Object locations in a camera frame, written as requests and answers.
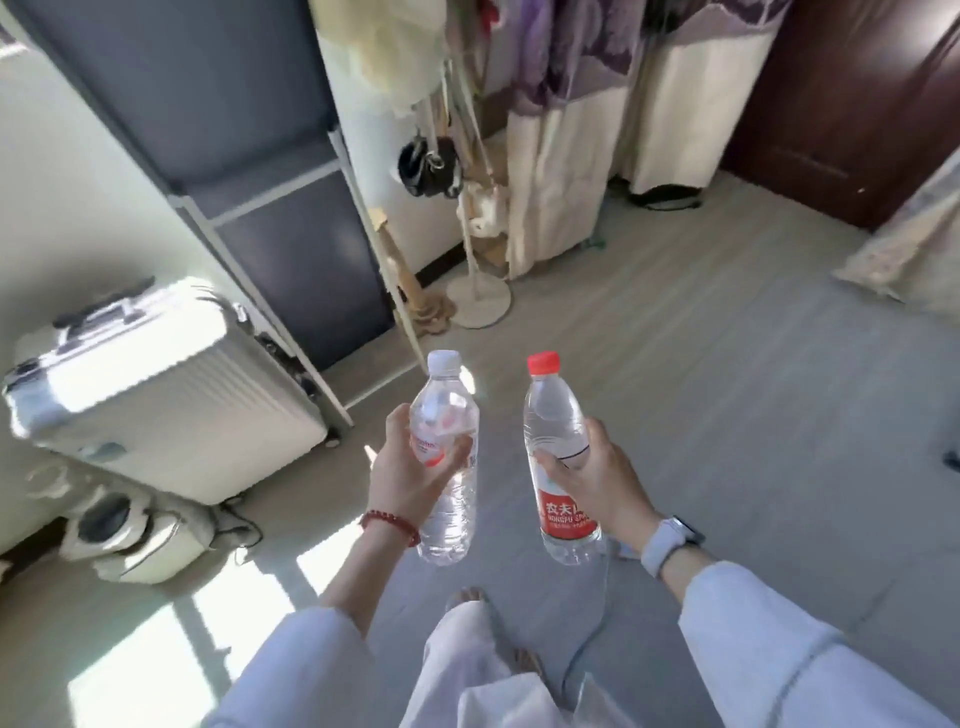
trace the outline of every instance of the clear plastic bottle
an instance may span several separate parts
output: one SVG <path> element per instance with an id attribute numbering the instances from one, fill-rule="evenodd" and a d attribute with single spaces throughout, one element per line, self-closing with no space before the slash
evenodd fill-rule
<path id="1" fill-rule="evenodd" d="M 584 414 L 560 377 L 560 356 L 556 352 L 530 356 L 527 368 L 533 382 L 523 406 L 523 439 L 537 493 L 543 545 L 561 564 L 584 564 L 603 553 L 603 532 L 563 488 L 547 477 L 533 457 L 535 450 L 544 449 L 568 468 L 582 468 L 590 448 Z"/>
<path id="2" fill-rule="evenodd" d="M 460 434 L 473 438 L 467 465 L 446 484 L 420 529 L 417 551 L 431 564 L 455 564 L 467 555 L 476 527 L 476 465 L 480 410 L 460 381 L 460 354 L 438 350 L 427 356 L 430 379 L 410 408 L 410 432 L 418 459 L 436 465 Z"/>

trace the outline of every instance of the hand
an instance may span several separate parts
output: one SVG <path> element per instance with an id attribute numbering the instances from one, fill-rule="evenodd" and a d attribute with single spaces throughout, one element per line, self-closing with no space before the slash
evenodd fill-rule
<path id="1" fill-rule="evenodd" d="M 387 416 L 387 442 L 373 461 L 367 508 L 420 528 L 446 483 L 466 465 L 472 448 L 473 438 L 460 435 L 444 459 L 427 468 L 410 446 L 410 405 L 402 404 Z"/>
<path id="2" fill-rule="evenodd" d="M 586 424 L 590 452 L 580 470 L 571 470 L 545 450 L 537 450 L 534 457 L 604 531 L 642 550 L 657 530 L 661 515 L 640 485 L 627 454 L 610 441 L 603 423 L 588 417 Z"/>

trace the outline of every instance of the smartwatch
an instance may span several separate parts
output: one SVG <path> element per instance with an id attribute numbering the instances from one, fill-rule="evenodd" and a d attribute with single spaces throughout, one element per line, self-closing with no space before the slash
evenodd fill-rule
<path id="1" fill-rule="evenodd" d="M 663 563 L 670 554 L 681 546 L 694 544 L 699 546 L 706 537 L 696 528 L 681 521 L 676 516 L 663 519 L 653 538 L 647 542 L 640 554 L 640 563 L 655 579 L 660 577 Z"/>

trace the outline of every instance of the dark red door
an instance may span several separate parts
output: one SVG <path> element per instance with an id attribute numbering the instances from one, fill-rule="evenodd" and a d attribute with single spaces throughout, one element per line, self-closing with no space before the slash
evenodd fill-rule
<path id="1" fill-rule="evenodd" d="M 795 0 L 724 167 L 861 228 L 960 147 L 960 0 Z"/>

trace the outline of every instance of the grey tile floor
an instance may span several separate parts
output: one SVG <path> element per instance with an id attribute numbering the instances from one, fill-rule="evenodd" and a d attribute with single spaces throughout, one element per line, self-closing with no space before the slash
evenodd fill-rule
<path id="1" fill-rule="evenodd" d="M 828 276 L 862 232 L 727 176 L 698 210 L 609 203 L 599 231 L 605 250 L 514 282 L 495 327 L 430 342 L 460 349 L 476 380 L 478 530 L 454 567 L 401 562 L 371 634 L 373 725 L 399 721 L 459 587 L 485 587 L 554 682 L 599 619 L 602 571 L 554 564 L 536 527 L 523 358 L 547 348 L 658 507 L 960 720 L 960 475 L 939 462 L 960 434 L 960 332 Z M 407 355 L 378 342 L 341 372 L 389 361 L 390 346 Z M 417 370 L 402 376 L 353 410 L 339 449 L 253 490 L 245 509 L 267 539 L 243 566 L 211 554 L 155 589 L 56 561 L 17 579 L 0 593 L 0 725 L 195 724 L 335 571 L 363 508 L 365 446 L 380 447 L 383 417 L 421 385 Z M 608 599 L 576 674 L 593 672 L 647 728 L 718 725 L 662 587 L 614 563 Z"/>

